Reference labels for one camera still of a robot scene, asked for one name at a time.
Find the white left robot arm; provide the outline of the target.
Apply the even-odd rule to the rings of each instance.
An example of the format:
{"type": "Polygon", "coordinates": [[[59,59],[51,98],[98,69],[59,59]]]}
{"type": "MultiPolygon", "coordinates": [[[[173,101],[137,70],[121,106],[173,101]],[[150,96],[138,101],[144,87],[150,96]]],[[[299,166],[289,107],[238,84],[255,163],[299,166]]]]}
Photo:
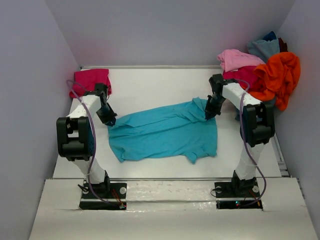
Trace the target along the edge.
{"type": "Polygon", "coordinates": [[[87,187],[82,191],[91,193],[97,199],[106,198],[111,191],[110,178],[96,160],[97,139],[93,117],[97,116],[103,125],[112,127],[117,114],[108,103],[109,87],[97,83],[91,91],[85,91],[82,98],[74,90],[79,105],[66,117],[56,121],[58,154],[75,164],[85,177],[87,187]]]}

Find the turquoise t-shirt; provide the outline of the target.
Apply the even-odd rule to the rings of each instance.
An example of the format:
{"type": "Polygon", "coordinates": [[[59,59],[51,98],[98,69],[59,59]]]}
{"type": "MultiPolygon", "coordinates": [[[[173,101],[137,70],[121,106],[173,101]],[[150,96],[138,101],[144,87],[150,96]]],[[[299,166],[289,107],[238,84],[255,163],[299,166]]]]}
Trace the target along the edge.
{"type": "Polygon", "coordinates": [[[218,128],[207,120],[207,100],[157,107],[125,115],[108,128],[108,143],[120,162],[185,156],[192,164],[215,157],[218,128]]]}

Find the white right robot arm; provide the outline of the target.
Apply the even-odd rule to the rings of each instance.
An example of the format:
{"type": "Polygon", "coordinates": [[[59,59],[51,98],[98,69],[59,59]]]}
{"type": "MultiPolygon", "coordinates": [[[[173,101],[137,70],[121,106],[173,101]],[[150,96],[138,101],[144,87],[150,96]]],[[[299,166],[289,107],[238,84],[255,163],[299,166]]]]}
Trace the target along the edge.
{"type": "Polygon", "coordinates": [[[259,188],[256,178],[257,173],[262,173],[259,158],[275,135],[274,107],[250,95],[235,79],[214,74],[208,81],[212,95],[208,96],[204,110],[206,120],[220,115],[224,101],[230,101],[239,111],[239,132],[243,141],[240,160],[231,180],[215,183],[214,190],[218,198],[242,198],[259,188]]]}

